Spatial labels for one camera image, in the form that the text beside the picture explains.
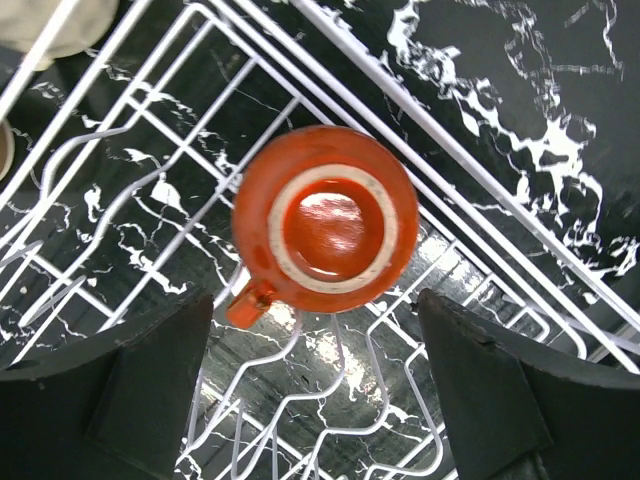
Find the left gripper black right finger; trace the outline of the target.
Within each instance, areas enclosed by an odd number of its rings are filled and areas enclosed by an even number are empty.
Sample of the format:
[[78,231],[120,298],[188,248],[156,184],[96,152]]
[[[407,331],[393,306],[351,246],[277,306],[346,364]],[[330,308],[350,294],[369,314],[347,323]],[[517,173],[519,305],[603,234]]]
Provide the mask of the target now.
[[639,377],[425,288],[418,318],[461,479],[636,479]]

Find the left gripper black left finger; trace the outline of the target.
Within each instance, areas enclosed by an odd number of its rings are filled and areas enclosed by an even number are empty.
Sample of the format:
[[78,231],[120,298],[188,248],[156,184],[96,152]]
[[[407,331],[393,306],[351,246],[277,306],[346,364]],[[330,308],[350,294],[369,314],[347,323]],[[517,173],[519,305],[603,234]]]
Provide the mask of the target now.
[[2,370],[2,478],[171,478],[212,313],[196,290]]

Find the white wire dish rack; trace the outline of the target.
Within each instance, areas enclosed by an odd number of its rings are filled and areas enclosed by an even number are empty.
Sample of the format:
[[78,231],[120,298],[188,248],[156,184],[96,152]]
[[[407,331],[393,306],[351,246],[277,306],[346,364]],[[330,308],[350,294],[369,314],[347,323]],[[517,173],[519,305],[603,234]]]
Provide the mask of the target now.
[[[454,479],[417,314],[430,288],[515,333],[639,363],[635,1],[119,1],[79,53],[1,54],[1,364],[213,297],[173,479]],[[331,317],[224,310],[250,161],[314,124],[408,170],[417,244]]]

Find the orange ceramic mug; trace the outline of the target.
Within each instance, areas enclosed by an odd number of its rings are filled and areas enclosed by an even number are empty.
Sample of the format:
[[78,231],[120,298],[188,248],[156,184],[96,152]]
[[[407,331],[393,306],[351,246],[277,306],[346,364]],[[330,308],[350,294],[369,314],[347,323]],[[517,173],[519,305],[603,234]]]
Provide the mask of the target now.
[[227,318],[248,329],[275,301],[318,313],[362,306],[403,273],[418,225],[403,165],[374,138],[326,125],[281,135],[250,161],[234,200],[250,279]]

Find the brown and cream cup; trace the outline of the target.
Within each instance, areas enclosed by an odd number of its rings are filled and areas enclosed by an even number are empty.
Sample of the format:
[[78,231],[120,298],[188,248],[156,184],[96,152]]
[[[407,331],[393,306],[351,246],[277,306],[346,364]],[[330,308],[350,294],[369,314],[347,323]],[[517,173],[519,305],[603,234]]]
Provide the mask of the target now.
[[0,128],[0,179],[4,179],[12,166],[15,154],[15,142],[11,126],[7,120]]

